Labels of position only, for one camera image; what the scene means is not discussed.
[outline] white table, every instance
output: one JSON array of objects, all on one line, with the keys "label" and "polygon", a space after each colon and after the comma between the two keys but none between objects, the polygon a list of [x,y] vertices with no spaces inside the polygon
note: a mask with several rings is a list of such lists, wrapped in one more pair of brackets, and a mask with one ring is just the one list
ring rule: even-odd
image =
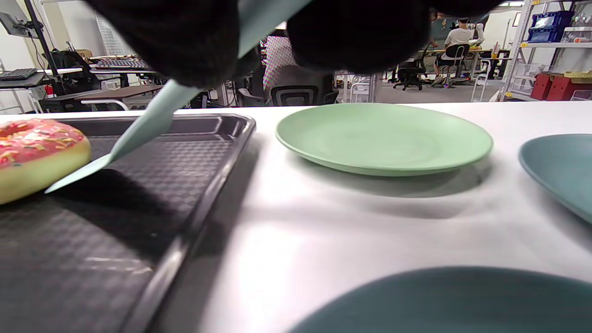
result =
[{"label": "white table", "polygon": [[283,333],[362,284],[426,267],[487,265],[592,282],[592,228],[550,199],[517,160],[534,137],[592,133],[592,103],[416,106],[489,131],[489,163],[423,183],[342,174],[275,140],[277,122],[302,108],[207,110],[254,117],[253,140],[262,147],[200,332]]},{"label": "white table", "polygon": [[[51,69],[38,69],[37,73],[43,73],[45,72],[45,74],[47,75],[53,75],[52,70]],[[82,72],[82,68],[59,68],[57,69],[57,73],[58,74],[68,74],[68,73],[76,73],[76,72]]]}]

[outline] red bin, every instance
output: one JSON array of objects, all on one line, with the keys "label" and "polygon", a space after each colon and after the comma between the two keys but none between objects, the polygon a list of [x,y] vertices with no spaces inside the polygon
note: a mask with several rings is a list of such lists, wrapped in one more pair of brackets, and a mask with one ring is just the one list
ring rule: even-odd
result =
[{"label": "red bin", "polygon": [[532,89],[530,96],[540,101],[544,101],[547,99],[549,95],[549,90],[551,90],[551,85],[553,84],[553,79],[549,74],[540,73],[536,75],[535,87]]},{"label": "red bin", "polygon": [[553,84],[547,96],[548,101],[569,101],[574,95],[574,91],[586,89],[591,90],[592,84],[575,84],[570,78],[564,76],[555,76]]}]

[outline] light blue spatula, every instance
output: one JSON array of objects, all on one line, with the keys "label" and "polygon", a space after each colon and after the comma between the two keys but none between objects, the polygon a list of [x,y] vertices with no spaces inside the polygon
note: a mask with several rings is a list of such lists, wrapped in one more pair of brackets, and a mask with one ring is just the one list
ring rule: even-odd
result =
[{"label": "light blue spatula", "polygon": [[[239,57],[244,56],[259,40],[265,38],[283,21],[304,8],[311,0],[239,0]],[[147,142],[166,133],[173,114],[203,89],[185,87],[174,80],[160,90],[140,116],[117,140],[111,153],[92,161],[50,186],[55,191],[103,169]]]}]

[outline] dark teal plate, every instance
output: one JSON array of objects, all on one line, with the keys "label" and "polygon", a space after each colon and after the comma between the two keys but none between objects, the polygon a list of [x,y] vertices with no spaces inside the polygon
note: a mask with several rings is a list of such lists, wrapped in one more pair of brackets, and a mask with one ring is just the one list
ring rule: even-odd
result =
[{"label": "dark teal plate", "polygon": [[291,333],[590,333],[592,284],[530,271],[450,267],[362,286]]},{"label": "dark teal plate", "polygon": [[592,223],[592,135],[538,137],[522,146],[519,158],[557,201]]}]

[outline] computer monitor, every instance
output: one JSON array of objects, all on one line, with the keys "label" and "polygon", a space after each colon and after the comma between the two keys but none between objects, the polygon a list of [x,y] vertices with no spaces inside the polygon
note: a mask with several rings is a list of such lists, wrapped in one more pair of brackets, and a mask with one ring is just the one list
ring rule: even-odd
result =
[{"label": "computer monitor", "polygon": [[25,27],[30,21],[16,0],[0,0],[0,23],[9,35],[39,38],[34,29]]}]

